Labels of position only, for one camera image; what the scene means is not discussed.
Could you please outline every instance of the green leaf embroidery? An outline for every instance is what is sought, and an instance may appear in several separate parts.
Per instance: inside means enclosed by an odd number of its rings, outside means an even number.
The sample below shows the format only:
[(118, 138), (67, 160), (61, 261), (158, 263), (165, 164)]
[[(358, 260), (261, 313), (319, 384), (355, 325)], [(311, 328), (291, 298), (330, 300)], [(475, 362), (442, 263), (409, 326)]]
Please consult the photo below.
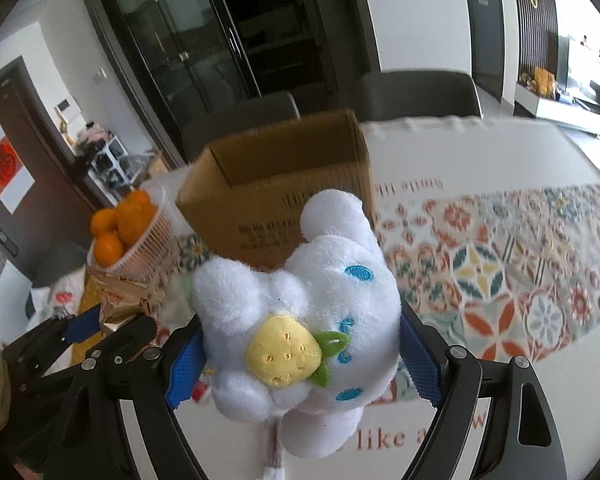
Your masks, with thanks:
[(490, 262), (495, 262), (496, 261), (496, 257), (493, 256), (493, 254), (491, 254), (491, 251), (488, 250), (486, 247), (482, 247), (480, 245), (476, 245), (475, 246), (475, 250), (484, 259), (489, 260)]
[(475, 288), (467, 280), (458, 280), (458, 285), (460, 286), (460, 288), (464, 292), (466, 292), (472, 298), (475, 298), (476, 300), (481, 300), (482, 299), (482, 294), (480, 293), (480, 290), (478, 290), (477, 288)]
[(502, 285), (503, 275), (502, 272), (496, 274), (495, 278), (491, 282), (491, 290), (490, 293), (492, 296), (495, 296), (500, 290), (500, 286)]
[(466, 247), (463, 247), (456, 253), (456, 256), (454, 256), (454, 270), (458, 270), (460, 267), (462, 267), (462, 264), (464, 263), (465, 258), (466, 258)]
[(338, 355), (347, 347), (350, 341), (349, 335), (337, 330), (319, 332), (314, 334), (314, 339), (320, 345), (320, 350), (322, 350), (322, 362), (329, 357)]
[(322, 361), (320, 366), (318, 366), (318, 369), (309, 376), (309, 380), (323, 388), (326, 388), (329, 385), (329, 368), (324, 361)]

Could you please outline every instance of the white plush toy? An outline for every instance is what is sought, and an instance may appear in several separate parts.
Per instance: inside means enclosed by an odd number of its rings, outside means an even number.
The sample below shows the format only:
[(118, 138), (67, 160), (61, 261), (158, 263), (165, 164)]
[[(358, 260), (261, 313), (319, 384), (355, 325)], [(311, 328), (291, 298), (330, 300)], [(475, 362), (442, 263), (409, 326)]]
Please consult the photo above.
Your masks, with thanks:
[(195, 274), (218, 410), (235, 420), (283, 415), (288, 452), (321, 458), (356, 431), (396, 372), (400, 297), (362, 202), (312, 197), (283, 270), (213, 258)]

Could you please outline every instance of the shelf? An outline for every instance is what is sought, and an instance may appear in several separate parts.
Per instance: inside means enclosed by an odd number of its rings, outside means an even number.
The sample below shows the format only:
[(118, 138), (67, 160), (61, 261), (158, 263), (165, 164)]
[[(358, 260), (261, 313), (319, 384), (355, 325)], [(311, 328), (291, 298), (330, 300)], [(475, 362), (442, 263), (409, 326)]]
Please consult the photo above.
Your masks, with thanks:
[(314, 35), (310, 32), (303, 32), (297, 36), (292, 36), (289, 38), (283, 38), (282, 40), (274, 41), (273, 43), (264, 43), (258, 46), (254, 46), (252, 48), (247, 49), (247, 54), (257, 54), (259, 52), (264, 52), (266, 50), (273, 50), (274, 48), (278, 48), (280, 46), (286, 46), (293, 43), (299, 43), (300, 41), (312, 40)]

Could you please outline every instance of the screw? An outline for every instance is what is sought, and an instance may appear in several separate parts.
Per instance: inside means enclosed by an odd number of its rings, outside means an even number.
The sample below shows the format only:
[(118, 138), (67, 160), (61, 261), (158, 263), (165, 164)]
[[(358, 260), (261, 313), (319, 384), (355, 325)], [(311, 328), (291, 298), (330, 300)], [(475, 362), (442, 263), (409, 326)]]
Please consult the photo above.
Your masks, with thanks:
[(93, 357), (87, 357), (84, 361), (82, 361), (81, 366), (83, 370), (93, 370), (96, 367), (96, 359)]
[(464, 359), (466, 357), (466, 348), (460, 345), (455, 345), (451, 347), (449, 351), (453, 357), (456, 359)]
[(142, 357), (147, 361), (153, 361), (154, 359), (157, 359), (159, 355), (160, 349), (157, 346), (150, 346), (142, 353)]
[(513, 359), (513, 362), (520, 368), (529, 368), (529, 359), (523, 355), (516, 356), (516, 358)]

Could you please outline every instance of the fruit basket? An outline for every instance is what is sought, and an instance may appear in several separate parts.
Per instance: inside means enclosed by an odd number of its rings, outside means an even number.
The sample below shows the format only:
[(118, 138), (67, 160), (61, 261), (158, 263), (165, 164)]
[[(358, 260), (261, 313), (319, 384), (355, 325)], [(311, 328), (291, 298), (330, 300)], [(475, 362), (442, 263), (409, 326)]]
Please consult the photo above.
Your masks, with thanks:
[(173, 206), (162, 187), (150, 191), (157, 211), (148, 228), (124, 256), (110, 267), (102, 268), (93, 256), (95, 240), (91, 243), (87, 264), (113, 276), (148, 282), (156, 274), (169, 273), (177, 264), (178, 243), (173, 235)]

